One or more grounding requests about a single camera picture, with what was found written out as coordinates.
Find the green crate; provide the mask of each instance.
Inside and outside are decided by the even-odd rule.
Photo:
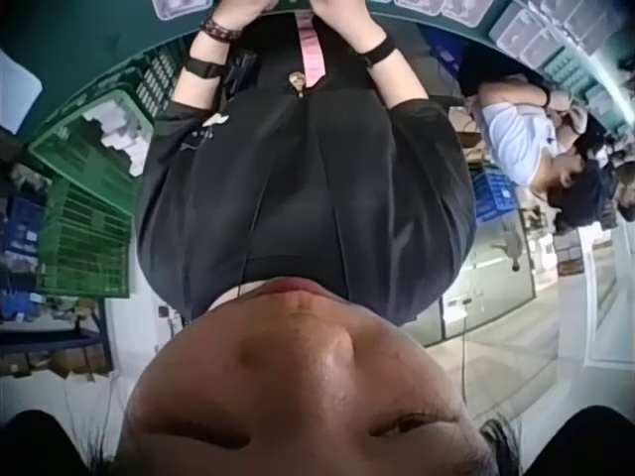
[[[126,276],[98,271],[66,269],[42,264],[36,290],[43,295],[91,298],[127,298]]]
[[[42,294],[127,298],[128,243],[98,230],[50,222],[39,235],[38,285]]]
[[[46,223],[52,224],[60,220],[99,231],[117,242],[130,242],[129,216],[89,195],[68,180],[55,178],[47,192]]]
[[[102,131],[83,114],[115,101],[150,140],[153,120],[168,104],[186,55],[178,39],[137,55],[99,77],[56,111],[42,126],[29,151],[56,173],[119,211],[134,213],[137,181],[124,152],[101,144]]]

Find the white shirt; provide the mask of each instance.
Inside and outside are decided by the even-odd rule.
[[[556,157],[565,149],[545,110],[509,102],[473,108],[494,162],[510,180],[529,186],[536,176],[543,149]]]

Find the eye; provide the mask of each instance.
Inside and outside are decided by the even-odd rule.
[[[398,434],[404,434],[414,429],[425,426],[426,424],[434,422],[430,416],[424,414],[410,414],[400,416],[398,419],[390,422],[389,424],[380,426],[369,432],[371,436],[396,436]]]
[[[168,427],[162,428],[161,433],[182,438],[196,439],[204,443],[212,444],[224,449],[242,449],[250,442],[250,438],[244,434],[229,431],[220,431],[203,424],[190,421],[171,422]]]

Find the nose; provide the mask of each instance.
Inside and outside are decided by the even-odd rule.
[[[239,354],[259,414],[277,427],[295,424],[303,431],[327,423],[353,386],[351,335],[337,322],[308,312],[262,325],[244,338]]]

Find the bracelet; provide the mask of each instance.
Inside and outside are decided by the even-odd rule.
[[[212,15],[209,15],[200,26],[200,30],[208,35],[210,38],[217,40],[221,43],[231,43],[240,38],[242,34],[242,30],[228,30],[224,27],[221,27],[212,18]]]

